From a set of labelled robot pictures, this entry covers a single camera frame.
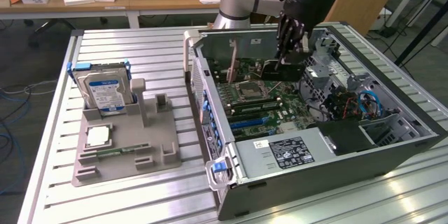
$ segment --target gray 3d-printed holder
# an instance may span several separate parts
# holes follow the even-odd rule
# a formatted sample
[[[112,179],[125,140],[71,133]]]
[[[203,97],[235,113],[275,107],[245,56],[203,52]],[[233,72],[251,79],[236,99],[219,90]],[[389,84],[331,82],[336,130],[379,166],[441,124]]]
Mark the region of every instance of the gray 3d-printed holder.
[[[101,117],[84,109],[76,149],[73,186],[152,173],[181,165],[175,115],[165,94],[144,100],[145,80],[131,80],[137,103],[125,105],[125,114]],[[88,144],[88,132],[108,128],[103,144]]]

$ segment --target wooden desk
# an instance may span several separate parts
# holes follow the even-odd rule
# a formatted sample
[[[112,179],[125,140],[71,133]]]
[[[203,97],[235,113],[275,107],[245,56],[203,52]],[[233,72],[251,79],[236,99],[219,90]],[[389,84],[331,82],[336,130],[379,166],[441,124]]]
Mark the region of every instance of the wooden desk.
[[[203,5],[199,0],[116,0],[73,6],[65,6],[64,0],[49,0],[45,5],[11,5],[9,0],[0,0],[0,19],[127,16],[131,28],[139,28],[140,15],[217,12],[219,5]]]

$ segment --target blue pcie slot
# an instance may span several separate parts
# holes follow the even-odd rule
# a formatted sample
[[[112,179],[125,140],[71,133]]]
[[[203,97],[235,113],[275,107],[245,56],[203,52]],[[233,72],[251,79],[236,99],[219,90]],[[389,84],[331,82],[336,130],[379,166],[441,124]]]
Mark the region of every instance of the blue pcie slot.
[[[268,117],[244,121],[244,122],[231,123],[231,129],[239,129],[239,128],[244,128],[249,126],[264,125],[267,121],[268,121]]]

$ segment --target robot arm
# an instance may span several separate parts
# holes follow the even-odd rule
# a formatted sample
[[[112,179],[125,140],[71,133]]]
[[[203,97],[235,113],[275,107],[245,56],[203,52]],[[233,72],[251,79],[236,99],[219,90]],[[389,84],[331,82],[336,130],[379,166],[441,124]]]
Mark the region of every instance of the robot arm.
[[[281,64],[301,62],[312,53],[308,38],[335,0],[221,0],[213,28],[248,28],[249,14],[279,15],[277,54]]]

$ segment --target slotted metal surface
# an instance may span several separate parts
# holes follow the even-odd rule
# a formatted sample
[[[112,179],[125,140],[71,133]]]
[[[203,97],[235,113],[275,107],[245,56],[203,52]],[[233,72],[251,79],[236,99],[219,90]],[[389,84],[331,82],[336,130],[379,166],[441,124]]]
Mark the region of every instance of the slotted metal surface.
[[[448,129],[445,107],[349,27],[328,24]],[[219,223],[183,79],[183,32],[197,28],[203,27],[91,30],[71,38],[65,62],[128,58],[132,76],[147,80],[144,96],[168,94],[184,163],[168,171],[75,188],[83,99],[63,72],[19,223]],[[344,49],[341,59],[353,72],[364,71]],[[383,177],[220,223],[448,223],[447,154],[444,140]]]

